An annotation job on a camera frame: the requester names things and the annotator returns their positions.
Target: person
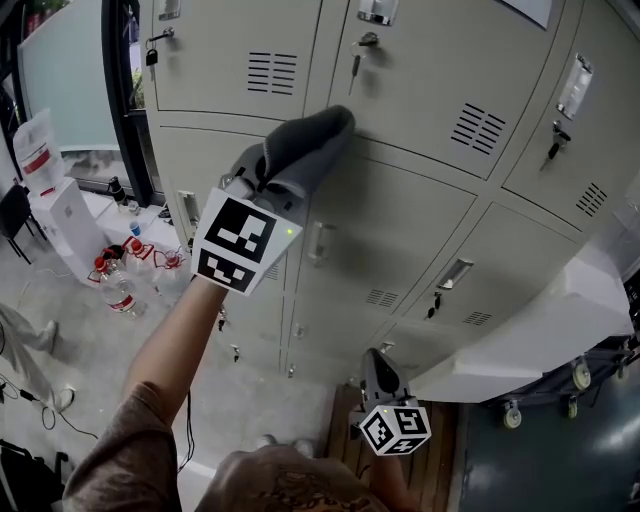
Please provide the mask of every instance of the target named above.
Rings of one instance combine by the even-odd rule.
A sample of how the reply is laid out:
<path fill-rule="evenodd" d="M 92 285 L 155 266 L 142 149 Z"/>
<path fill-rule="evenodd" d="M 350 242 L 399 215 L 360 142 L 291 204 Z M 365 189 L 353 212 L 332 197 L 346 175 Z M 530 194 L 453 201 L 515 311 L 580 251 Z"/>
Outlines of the person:
<path fill-rule="evenodd" d="M 0 355 L 4 357 L 38 400 L 56 412 L 62 412 L 73 402 L 75 392 L 64 388 L 54 393 L 49 380 L 35 363 L 25 345 L 40 352 L 53 352 L 58 324 L 51 320 L 37 334 L 29 321 L 15 309 L 0 303 Z"/>
<path fill-rule="evenodd" d="M 180 510 L 171 425 L 184 402 L 227 291 L 196 276 L 142 346 L 124 401 L 71 475 L 67 511 Z M 397 457 L 379 457 L 365 487 L 341 462 L 310 459 L 267 437 L 218 467 L 199 511 L 417 510 Z"/>

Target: locker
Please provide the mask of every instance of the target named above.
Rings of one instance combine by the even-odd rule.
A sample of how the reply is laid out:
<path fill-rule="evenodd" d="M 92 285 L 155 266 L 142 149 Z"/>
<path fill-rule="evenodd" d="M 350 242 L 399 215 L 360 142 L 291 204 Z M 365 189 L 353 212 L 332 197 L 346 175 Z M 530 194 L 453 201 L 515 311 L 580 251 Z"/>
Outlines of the locker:
<path fill-rule="evenodd" d="M 357 18 L 351 2 L 331 103 L 360 133 L 487 178 L 544 67 L 564 1 L 546 30 L 495 0 L 401 2 L 391 27 Z M 353 46 L 367 32 L 375 47 Z M 354 52 L 365 54 L 349 94 Z"/>
<path fill-rule="evenodd" d="M 371 345 L 387 354 L 409 379 L 444 361 L 463 346 L 445 331 L 408 323 L 395 324 L 381 341 Z"/>
<path fill-rule="evenodd" d="M 289 350 L 339 358 L 356 364 L 386 318 L 368 309 L 345 308 L 335 302 L 314 299 L 297 299 Z"/>
<path fill-rule="evenodd" d="M 577 54 L 593 76 L 570 120 L 556 104 Z M 606 215 L 640 168 L 638 63 L 640 43 L 614 10 L 604 1 L 585 2 L 564 74 L 504 187 L 583 231 Z M 557 120 L 571 141 L 546 162 Z"/>
<path fill-rule="evenodd" d="M 344 159 L 314 194 L 298 293 L 393 312 L 474 199 L 397 167 Z M 336 228 L 320 266 L 309 257 L 315 222 Z"/>
<path fill-rule="evenodd" d="M 323 384 L 358 382 L 358 362 L 344 361 L 305 351 L 289 350 L 284 356 L 284 373 L 292 382 L 303 380 Z"/>
<path fill-rule="evenodd" d="M 467 339 L 477 339 L 535 297 L 576 249 L 555 231 L 493 203 L 408 316 L 451 326 Z M 473 265 L 464 275 L 452 275 L 460 261 Z M 446 284 L 449 277 L 453 283 Z M 451 284 L 450 289 L 438 287 Z M 441 294 L 439 309 L 436 294 Z"/>
<path fill-rule="evenodd" d="M 161 21 L 154 1 L 158 110 L 228 113 L 270 119 L 302 116 L 320 0 L 182 0 L 180 16 Z"/>
<path fill-rule="evenodd" d="M 280 372 L 279 345 L 247 336 L 219 334 L 216 336 L 218 345 L 230 361 L 237 357 L 235 364 L 238 366 L 248 365 L 270 373 Z"/>
<path fill-rule="evenodd" d="M 228 293 L 224 300 L 226 316 L 221 338 L 226 335 L 257 337 L 278 346 L 282 337 L 283 299 L 273 294 L 270 281 L 277 279 L 276 264 L 265 276 L 250 297 L 239 293 Z"/>

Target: water bottle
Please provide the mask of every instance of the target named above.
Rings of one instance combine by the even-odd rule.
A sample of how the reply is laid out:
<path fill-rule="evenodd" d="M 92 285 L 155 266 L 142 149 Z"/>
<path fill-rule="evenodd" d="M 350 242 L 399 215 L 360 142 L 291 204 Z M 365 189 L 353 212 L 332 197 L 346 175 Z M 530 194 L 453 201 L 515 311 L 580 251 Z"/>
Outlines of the water bottle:
<path fill-rule="evenodd" d="M 125 250 L 125 267 L 127 273 L 145 281 L 151 282 L 155 266 L 150 255 L 153 245 L 144 245 L 137 238 L 131 237 L 122 246 Z"/>
<path fill-rule="evenodd" d="M 96 258 L 96 271 L 100 273 L 100 291 L 105 302 L 117 313 L 139 317 L 147 305 L 136 298 L 133 281 L 121 270 L 117 260 Z"/>
<path fill-rule="evenodd" d="M 165 257 L 164 263 L 159 264 L 158 255 Z M 154 254 L 156 261 L 156 273 L 153 277 L 153 284 L 169 305 L 175 304 L 180 296 L 189 286 L 191 281 L 191 271 L 183 255 L 176 251 Z"/>

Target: leg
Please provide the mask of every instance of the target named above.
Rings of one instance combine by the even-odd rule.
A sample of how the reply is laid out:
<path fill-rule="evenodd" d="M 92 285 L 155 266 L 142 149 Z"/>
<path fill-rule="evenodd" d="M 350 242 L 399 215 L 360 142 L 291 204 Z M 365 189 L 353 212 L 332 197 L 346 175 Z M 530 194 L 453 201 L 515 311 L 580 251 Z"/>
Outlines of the leg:
<path fill-rule="evenodd" d="M 18 249 L 16 249 L 16 246 L 14 245 L 13 240 L 11 240 L 10 238 L 7 238 L 7 242 L 9 242 L 9 245 L 13 249 L 13 252 L 15 252 L 18 255 L 18 258 L 22 258 L 22 256 L 18 252 Z"/>
<path fill-rule="evenodd" d="M 27 349 L 24 348 L 12 326 L 5 322 L 4 318 L 0 320 L 0 326 L 2 327 L 0 335 L 3 337 L 2 357 L 9 362 L 13 370 L 20 376 L 25 387 L 36 398 L 55 410 L 56 397 L 51 384 L 31 358 Z"/>
<path fill-rule="evenodd" d="M 16 249 L 18 249 L 18 252 L 20 253 L 20 255 L 27 261 L 27 263 L 29 265 L 31 265 L 31 262 L 29 261 L 29 258 L 27 258 L 27 255 L 22 252 L 22 249 L 20 249 L 20 246 L 16 243 L 15 240 L 11 240 L 13 242 L 13 245 L 16 247 Z"/>
<path fill-rule="evenodd" d="M 47 235 L 44 234 L 44 231 L 42 231 L 42 228 L 40 227 L 40 223 L 36 220 L 33 214 L 31 215 L 31 220 L 35 223 L 36 229 L 38 230 L 40 235 L 42 235 L 42 238 L 44 238 L 45 240 L 48 240 Z"/>
<path fill-rule="evenodd" d="M 25 317 L 15 309 L 0 304 L 0 325 L 8 325 L 22 343 L 34 350 L 50 351 L 53 348 L 56 324 L 54 323 L 54 326 L 51 327 L 51 323 L 49 322 L 40 334 L 36 334 L 35 329 Z"/>

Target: locker handle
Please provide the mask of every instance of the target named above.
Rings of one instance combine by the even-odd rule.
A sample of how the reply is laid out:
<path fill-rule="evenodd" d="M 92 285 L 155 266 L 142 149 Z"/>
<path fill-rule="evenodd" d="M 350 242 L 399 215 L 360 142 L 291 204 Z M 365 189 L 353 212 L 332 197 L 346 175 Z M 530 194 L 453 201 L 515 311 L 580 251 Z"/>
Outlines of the locker handle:
<path fill-rule="evenodd" d="M 460 279 L 462 279 L 464 275 L 471 270 L 471 267 L 473 267 L 472 261 L 463 259 L 456 260 L 438 283 L 438 288 L 441 290 L 452 290 L 453 287 L 458 284 Z"/>
<path fill-rule="evenodd" d="M 307 255 L 314 267 L 319 267 L 331 256 L 337 229 L 336 226 L 324 222 L 315 221 L 313 223 Z"/>

